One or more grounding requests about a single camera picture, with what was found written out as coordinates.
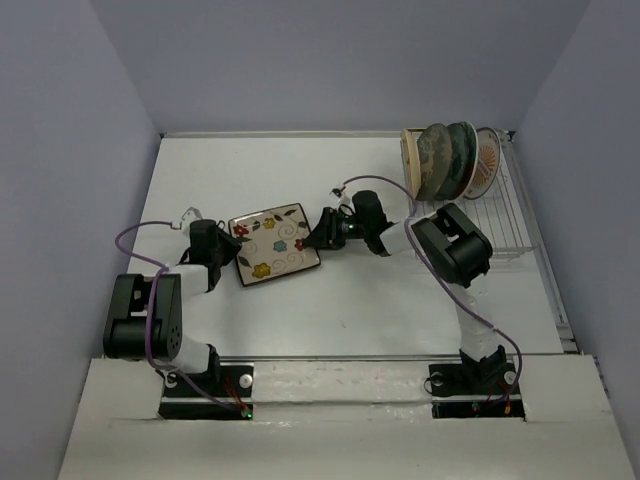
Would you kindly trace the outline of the dark blue blossom plate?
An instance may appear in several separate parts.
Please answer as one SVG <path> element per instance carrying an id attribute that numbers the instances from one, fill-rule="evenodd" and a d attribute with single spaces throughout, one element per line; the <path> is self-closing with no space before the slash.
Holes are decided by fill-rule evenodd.
<path id="1" fill-rule="evenodd" d="M 438 201 L 457 199 L 456 195 L 468 161 L 466 135 L 460 122 L 448 125 L 447 129 L 452 142 L 452 160 L 447 176 L 435 196 Z"/>

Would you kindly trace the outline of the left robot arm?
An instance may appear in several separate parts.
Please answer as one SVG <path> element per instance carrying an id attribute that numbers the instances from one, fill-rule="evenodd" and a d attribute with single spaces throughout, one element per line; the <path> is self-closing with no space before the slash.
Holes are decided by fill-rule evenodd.
<path id="1" fill-rule="evenodd" d="M 145 221 L 116 236 L 121 253 L 157 270 L 150 277 L 129 273 L 116 278 L 102 337 L 104 355 L 145 361 L 159 372 L 183 378 L 198 394 L 209 395 L 221 383 L 219 354 L 213 345 L 184 333 L 184 307 L 189 300 L 213 292 L 222 269 L 240 252 L 241 242 L 214 220 L 195 220 L 186 227 L 187 249 L 170 266 L 124 247 L 124 236 L 146 226 L 177 228 L 167 221 Z"/>

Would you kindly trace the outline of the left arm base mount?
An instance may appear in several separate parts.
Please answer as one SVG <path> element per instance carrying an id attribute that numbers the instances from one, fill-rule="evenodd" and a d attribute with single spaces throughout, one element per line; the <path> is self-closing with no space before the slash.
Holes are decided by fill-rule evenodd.
<path id="1" fill-rule="evenodd" d="M 165 378 L 158 406 L 164 420 L 252 421 L 254 365 L 223 363 L 220 380 L 207 374 L 190 374 L 201 395 L 184 378 L 169 374 Z"/>

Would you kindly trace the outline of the white orange sunburst round plate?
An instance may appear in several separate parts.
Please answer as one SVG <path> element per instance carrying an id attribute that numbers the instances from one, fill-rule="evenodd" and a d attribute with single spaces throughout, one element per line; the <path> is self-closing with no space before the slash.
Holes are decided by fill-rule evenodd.
<path id="1" fill-rule="evenodd" d="M 503 157 L 497 132 L 489 127 L 477 131 L 478 155 L 474 175 L 463 194 L 467 200 L 476 200 L 485 195 L 499 173 Z"/>

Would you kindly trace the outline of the teal and red round plate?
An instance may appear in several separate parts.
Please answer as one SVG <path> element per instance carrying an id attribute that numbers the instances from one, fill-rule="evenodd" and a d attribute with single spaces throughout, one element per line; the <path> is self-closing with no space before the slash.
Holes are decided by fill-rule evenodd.
<path id="1" fill-rule="evenodd" d="M 463 196 L 466 190 L 469 188 L 471 181 L 475 175 L 476 164 L 478 161 L 478 135 L 474 126 L 468 121 L 461 121 L 460 125 L 463 127 L 466 135 L 468 146 L 468 161 L 464 171 L 464 177 L 459 185 L 459 190 L 456 195 L 457 198 Z"/>

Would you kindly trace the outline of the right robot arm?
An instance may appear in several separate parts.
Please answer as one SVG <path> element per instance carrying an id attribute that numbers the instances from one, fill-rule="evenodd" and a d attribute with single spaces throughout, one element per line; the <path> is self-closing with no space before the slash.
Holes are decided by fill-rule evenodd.
<path id="1" fill-rule="evenodd" d="M 442 384 L 457 381 L 482 392 L 502 377 L 508 365 L 506 351 L 498 329 L 485 317 L 483 281 L 493 247 L 457 205 L 448 203 L 430 215 L 393 223 L 375 192 L 358 191 L 349 207 L 324 208 L 302 245 L 338 250 L 349 240 L 363 241 L 380 257 L 413 250 L 453 300 L 461 335 L 460 363 L 453 376 L 437 376 Z"/>

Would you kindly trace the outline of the grey deer round plate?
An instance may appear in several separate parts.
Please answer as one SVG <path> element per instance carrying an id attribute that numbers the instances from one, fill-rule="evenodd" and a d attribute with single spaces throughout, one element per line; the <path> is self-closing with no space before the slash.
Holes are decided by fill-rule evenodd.
<path id="1" fill-rule="evenodd" d="M 417 199 L 433 200 L 443 185 L 452 162 L 452 141 L 446 125 L 435 123 L 417 139 L 420 162 L 420 187 Z"/>

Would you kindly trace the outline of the cream bird plate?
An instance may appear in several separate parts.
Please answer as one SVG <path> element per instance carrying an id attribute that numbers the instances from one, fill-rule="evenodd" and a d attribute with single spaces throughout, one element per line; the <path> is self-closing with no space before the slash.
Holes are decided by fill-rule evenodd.
<path id="1" fill-rule="evenodd" d="M 403 129 L 400 134 L 402 163 L 405 174 L 406 186 L 414 199 L 418 199 L 421 189 L 421 163 L 417 147 L 418 130 Z"/>

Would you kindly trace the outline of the square cream flower plate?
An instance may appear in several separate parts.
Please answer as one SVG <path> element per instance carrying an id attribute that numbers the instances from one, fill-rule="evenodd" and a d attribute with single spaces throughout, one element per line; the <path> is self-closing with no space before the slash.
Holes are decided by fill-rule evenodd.
<path id="1" fill-rule="evenodd" d="M 245 288 L 321 265 L 318 250 L 303 245 L 310 228 L 300 203 L 245 214 L 229 220 L 227 226 L 241 243 L 236 266 Z"/>

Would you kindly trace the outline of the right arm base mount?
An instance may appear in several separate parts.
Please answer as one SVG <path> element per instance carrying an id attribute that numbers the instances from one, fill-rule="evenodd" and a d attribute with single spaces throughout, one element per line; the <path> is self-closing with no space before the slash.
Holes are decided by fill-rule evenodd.
<path id="1" fill-rule="evenodd" d="M 472 385 L 462 373 L 461 363 L 429 366 L 423 388 L 431 397 L 434 419 L 525 419 L 520 388 L 513 386 L 516 374 L 513 363 L 508 362 L 496 377 L 481 386 Z"/>

